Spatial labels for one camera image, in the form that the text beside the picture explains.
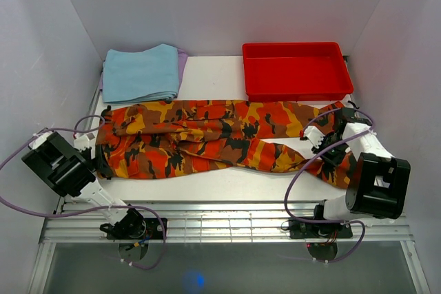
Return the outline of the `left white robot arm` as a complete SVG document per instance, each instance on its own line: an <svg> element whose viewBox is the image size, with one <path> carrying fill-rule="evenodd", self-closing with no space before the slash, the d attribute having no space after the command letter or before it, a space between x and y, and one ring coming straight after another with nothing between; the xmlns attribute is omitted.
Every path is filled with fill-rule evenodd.
<svg viewBox="0 0 441 294"><path fill-rule="evenodd" d="M99 183L95 168L59 133L39 135L22 161L61 197L98 207L107 222L100 230L118 240L138 239L147 232L144 217L122 200L112 197Z"/></svg>

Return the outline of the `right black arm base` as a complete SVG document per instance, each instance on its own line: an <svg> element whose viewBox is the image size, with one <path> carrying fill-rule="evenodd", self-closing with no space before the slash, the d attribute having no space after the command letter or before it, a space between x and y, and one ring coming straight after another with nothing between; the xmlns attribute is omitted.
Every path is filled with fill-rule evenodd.
<svg viewBox="0 0 441 294"><path fill-rule="evenodd" d="M350 225L336 223L316 224L301 222L293 218L284 221L282 231L287 231L291 239L349 239L353 237Z"/></svg>

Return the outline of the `orange camouflage trousers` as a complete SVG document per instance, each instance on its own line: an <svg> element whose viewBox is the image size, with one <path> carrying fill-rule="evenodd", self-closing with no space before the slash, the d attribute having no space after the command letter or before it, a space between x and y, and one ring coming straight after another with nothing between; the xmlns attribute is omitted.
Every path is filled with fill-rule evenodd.
<svg viewBox="0 0 441 294"><path fill-rule="evenodd" d="M299 137L308 123L328 134L341 107L339 102L315 108L287 101L214 100L107 108L96 146L102 146L113 178L165 179L228 167L281 174L306 166L311 175L346 189L356 163L352 153L334 171L322 160L308 163L281 143Z"/></svg>

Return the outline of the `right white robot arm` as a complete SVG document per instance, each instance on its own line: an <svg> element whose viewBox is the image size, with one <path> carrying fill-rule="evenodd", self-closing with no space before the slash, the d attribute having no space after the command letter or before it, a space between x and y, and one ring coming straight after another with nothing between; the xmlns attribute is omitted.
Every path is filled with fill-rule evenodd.
<svg viewBox="0 0 441 294"><path fill-rule="evenodd" d="M323 165L334 171L343 164L347 152L356 159L347 176L345 195L323 200L314 208L309 224L316 235L327 237L341 230L344 226L338 221L369 217L396 220L402 215L411 165L383 147L371 119L357 116L355 109L336 109L328 134L308 123L302 137L312 144L312 152L320 156Z"/></svg>

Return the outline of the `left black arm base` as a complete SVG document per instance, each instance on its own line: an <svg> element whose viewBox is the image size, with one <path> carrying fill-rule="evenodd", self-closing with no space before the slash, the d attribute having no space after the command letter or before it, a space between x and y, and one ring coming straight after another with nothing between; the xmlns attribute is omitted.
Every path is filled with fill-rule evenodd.
<svg viewBox="0 0 441 294"><path fill-rule="evenodd" d="M102 224L99 229L109 240L162 240L163 230L167 230L168 219L144 218L142 223L133 229L119 231L109 223Z"/></svg>

